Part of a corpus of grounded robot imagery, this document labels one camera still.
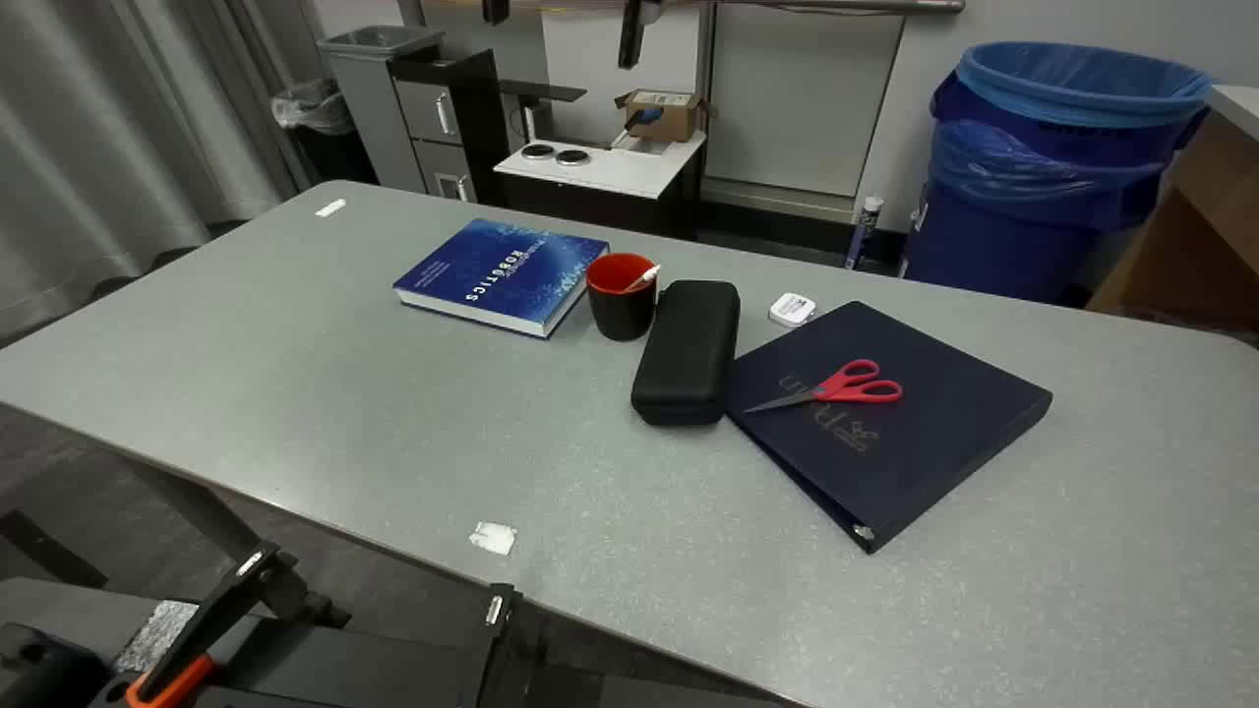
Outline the black zippered hard case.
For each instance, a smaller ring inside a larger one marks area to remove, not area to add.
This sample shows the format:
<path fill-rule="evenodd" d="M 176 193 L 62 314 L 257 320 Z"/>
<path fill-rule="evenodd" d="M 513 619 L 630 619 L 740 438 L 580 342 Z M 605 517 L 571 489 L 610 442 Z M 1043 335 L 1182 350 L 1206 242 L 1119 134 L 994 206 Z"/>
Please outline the black zippered hard case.
<path fill-rule="evenodd" d="M 719 280 L 677 280 L 659 304 L 630 407 L 651 425 L 718 425 L 740 325 L 740 291 Z"/>

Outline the blue hardcover book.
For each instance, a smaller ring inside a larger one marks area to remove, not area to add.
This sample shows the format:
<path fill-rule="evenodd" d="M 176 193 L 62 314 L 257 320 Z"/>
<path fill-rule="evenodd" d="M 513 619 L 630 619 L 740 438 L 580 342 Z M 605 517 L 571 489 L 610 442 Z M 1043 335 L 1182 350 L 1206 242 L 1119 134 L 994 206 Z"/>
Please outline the blue hardcover book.
<path fill-rule="evenodd" d="M 610 245 L 505 219 L 470 219 L 394 280 L 404 308 L 552 339 L 585 291 L 585 268 Z"/>

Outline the small white square box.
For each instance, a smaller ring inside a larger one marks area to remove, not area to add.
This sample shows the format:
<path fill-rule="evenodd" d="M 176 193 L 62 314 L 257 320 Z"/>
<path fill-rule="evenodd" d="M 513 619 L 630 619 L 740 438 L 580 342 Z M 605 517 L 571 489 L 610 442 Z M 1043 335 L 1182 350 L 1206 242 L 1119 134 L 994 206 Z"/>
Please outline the small white square box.
<path fill-rule="evenodd" d="M 773 320 L 781 325 L 803 325 L 812 314 L 817 310 L 815 301 L 798 295 L 798 291 L 785 291 L 775 304 L 773 304 Z"/>

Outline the low white top cabinet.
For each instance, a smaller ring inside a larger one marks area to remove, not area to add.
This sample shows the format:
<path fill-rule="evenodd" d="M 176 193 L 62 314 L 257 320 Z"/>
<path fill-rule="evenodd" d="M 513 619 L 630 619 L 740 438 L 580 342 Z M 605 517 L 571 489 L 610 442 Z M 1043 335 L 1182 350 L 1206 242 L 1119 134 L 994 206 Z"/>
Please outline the low white top cabinet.
<path fill-rule="evenodd" d="M 495 167 L 513 209 L 615 230 L 690 236 L 699 219 L 710 134 L 610 146 L 535 138 Z"/>

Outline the white tape piece near edge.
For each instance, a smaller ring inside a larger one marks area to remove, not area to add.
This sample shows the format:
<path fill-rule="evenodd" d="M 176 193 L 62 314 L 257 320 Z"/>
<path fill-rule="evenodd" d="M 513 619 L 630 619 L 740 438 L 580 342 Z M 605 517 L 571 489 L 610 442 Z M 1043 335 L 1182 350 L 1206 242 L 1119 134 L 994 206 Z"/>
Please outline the white tape piece near edge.
<path fill-rule="evenodd" d="M 513 554 L 513 548 L 517 548 L 517 529 L 505 529 L 505 522 L 471 522 L 470 542 L 480 548 L 480 551 L 487 551 L 487 554 Z"/>

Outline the small cardboard box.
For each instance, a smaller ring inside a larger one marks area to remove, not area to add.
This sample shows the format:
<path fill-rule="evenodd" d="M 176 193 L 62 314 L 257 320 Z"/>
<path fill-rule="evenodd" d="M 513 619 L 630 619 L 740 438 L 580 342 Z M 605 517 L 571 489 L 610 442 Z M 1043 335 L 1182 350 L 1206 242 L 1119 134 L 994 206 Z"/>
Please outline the small cardboard box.
<path fill-rule="evenodd" d="M 619 95 L 619 112 L 623 130 L 647 146 L 690 142 L 710 117 L 699 95 L 647 87 Z"/>

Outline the navy blue binder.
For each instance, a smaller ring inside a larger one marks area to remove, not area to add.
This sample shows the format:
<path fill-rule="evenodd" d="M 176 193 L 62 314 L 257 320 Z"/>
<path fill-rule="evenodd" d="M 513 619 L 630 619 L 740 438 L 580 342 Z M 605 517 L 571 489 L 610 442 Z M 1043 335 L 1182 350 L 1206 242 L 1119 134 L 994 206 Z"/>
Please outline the navy blue binder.
<path fill-rule="evenodd" d="M 765 403 L 815 391 L 854 358 L 905 384 L 895 407 Z M 1053 394 L 866 304 L 841 304 L 732 362 L 728 416 L 866 554 L 1035 429 Z"/>

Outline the grey filing cabinet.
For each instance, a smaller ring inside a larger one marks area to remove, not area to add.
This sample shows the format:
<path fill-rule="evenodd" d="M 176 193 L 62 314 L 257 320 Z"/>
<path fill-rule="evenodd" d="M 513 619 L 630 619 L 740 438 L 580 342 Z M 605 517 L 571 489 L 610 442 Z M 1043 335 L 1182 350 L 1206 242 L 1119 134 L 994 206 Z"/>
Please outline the grey filing cabinet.
<path fill-rule="evenodd" d="M 437 87 L 398 95 L 394 61 L 437 61 L 437 32 L 369 25 L 322 42 L 375 176 L 390 190 L 471 200 L 471 175 L 454 142 L 454 108 Z"/>

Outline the blue trash bin with liner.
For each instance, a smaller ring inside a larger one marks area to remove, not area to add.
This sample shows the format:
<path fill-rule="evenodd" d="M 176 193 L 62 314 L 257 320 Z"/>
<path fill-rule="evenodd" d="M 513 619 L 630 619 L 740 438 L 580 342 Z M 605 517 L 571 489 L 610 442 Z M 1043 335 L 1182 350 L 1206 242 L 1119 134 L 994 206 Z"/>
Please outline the blue trash bin with liner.
<path fill-rule="evenodd" d="M 969 49 L 933 95 L 909 277 L 1066 304 L 1089 249 L 1154 213 L 1208 92 L 1202 67 L 1114 49 Z"/>

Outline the grey curtain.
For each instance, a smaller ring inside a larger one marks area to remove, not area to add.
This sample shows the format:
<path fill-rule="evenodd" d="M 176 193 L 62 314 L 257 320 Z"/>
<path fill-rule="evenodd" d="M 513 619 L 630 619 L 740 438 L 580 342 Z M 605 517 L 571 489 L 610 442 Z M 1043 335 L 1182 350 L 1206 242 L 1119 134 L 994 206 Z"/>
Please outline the grey curtain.
<path fill-rule="evenodd" d="M 298 193 L 319 75 L 312 0 L 0 0 L 0 339 Z"/>

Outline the black orange clamp tool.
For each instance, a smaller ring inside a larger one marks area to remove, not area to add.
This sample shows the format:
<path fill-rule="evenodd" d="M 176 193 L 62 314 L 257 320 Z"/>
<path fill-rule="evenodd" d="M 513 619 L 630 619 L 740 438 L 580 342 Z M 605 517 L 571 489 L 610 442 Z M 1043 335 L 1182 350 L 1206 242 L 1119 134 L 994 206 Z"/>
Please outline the black orange clamp tool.
<path fill-rule="evenodd" d="M 305 588 L 294 557 L 260 542 L 202 606 L 159 602 L 91 708 L 194 708 L 269 609 L 280 626 L 344 626 L 347 609 Z"/>

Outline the wooden desk at right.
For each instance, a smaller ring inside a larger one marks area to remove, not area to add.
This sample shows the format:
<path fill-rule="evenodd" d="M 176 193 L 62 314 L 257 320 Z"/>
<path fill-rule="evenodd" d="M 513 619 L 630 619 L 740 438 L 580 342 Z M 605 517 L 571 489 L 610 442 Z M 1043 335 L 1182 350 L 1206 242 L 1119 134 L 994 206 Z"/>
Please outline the wooden desk at right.
<path fill-rule="evenodd" d="M 1208 117 L 1089 308 L 1213 331 L 1259 325 L 1259 87 L 1208 95 Z"/>

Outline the red handled scissors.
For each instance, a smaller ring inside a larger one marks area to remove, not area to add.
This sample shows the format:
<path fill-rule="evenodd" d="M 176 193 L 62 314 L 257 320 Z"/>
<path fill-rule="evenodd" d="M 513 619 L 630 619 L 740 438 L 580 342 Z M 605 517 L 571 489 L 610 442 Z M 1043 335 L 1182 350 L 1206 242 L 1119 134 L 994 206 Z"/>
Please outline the red handled scissors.
<path fill-rule="evenodd" d="M 850 358 L 817 384 L 758 403 L 758 413 L 792 407 L 895 407 L 905 399 L 905 384 L 887 377 L 872 358 Z"/>

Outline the white wall panel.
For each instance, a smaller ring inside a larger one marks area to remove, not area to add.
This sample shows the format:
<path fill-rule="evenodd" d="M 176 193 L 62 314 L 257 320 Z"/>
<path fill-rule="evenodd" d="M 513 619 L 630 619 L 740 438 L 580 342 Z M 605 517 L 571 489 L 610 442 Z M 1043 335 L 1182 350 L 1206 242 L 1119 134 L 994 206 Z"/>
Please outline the white wall panel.
<path fill-rule="evenodd" d="M 714 40 L 710 175 L 850 198 L 899 40 L 899 16 L 726 6 Z"/>

